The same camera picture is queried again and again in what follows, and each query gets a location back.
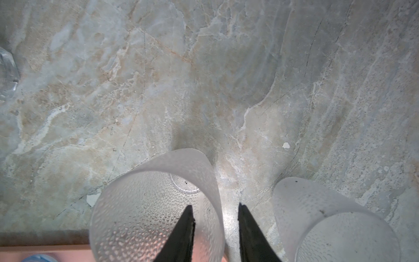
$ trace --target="blue object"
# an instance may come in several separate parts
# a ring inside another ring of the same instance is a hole
[[[44,254],[33,255],[25,258],[22,262],[58,262],[55,258]]]

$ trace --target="textured plastic cup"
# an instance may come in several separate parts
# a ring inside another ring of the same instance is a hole
[[[153,261],[187,205],[196,221],[192,261],[221,261],[217,181],[207,157],[191,148],[158,156],[103,190],[89,230],[96,261]]]
[[[313,181],[288,177],[272,195],[290,262],[399,262],[391,227],[355,201]]]

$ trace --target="cup rim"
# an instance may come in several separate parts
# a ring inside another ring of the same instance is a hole
[[[394,232],[394,230],[392,229],[392,227],[384,220],[382,219],[380,216],[378,216],[377,214],[371,212],[370,210],[354,210],[354,209],[343,209],[343,210],[339,210],[339,211],[335,211],[332,212],[331,215],[327,215],[321,218],[318,218],[316,220],[314,220],[309,227],[307,227],[307,229],[304,231],[303,234],[301,234],[300,238],[298,239],[298,244],[297,244],[297,248],[295,250],[295,254],[294,254],[294,261],[293,262],[297,262],[297,258],[298,258],[298,252],[300,251],[300,247],[303,244],[304,239],[306,238],[306,236],[308,235],[308,233],[317,225],[319,224],[321,221],[328,219],[334,215],[338,215],[338,214],[342,214],[342,213],[361,213],[361,214],[365,214],[368,215],[372,218],[375,218],[377,221],[379,221],[380,223],[382,223],[384,226],[388,227],[391,232],[393,233],[395,239],[396,239],[396,243],[397,243],[397,250],[398,250],[398,259],[396,262],[400,262],[401,260],[401,251],[400,251],[400,242],[398,237],[396,236],[396,233]]]

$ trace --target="marble tile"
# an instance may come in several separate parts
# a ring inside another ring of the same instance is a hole
[[[0,2],[21,73],[0,104],[1,244],[85,242],[87,195],[191,147],[214,166],[230,261],[239,202],[287,260],[270,203],[287,176],[365,205],[419,260],[418,6]]]

